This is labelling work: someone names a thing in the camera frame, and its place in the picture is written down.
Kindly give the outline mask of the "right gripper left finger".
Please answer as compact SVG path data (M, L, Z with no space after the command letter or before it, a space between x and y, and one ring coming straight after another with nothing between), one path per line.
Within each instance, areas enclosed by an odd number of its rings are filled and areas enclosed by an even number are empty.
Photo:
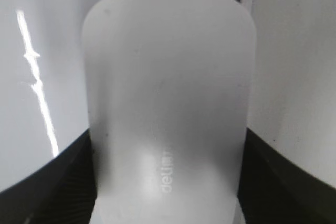
M89 134L1 192L1 223L89 223L97 197Z

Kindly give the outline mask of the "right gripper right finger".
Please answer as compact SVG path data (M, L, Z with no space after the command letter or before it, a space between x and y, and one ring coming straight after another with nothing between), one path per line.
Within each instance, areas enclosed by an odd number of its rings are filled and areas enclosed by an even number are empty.
M247 130L238 200L246 223L335 223L335 188Z

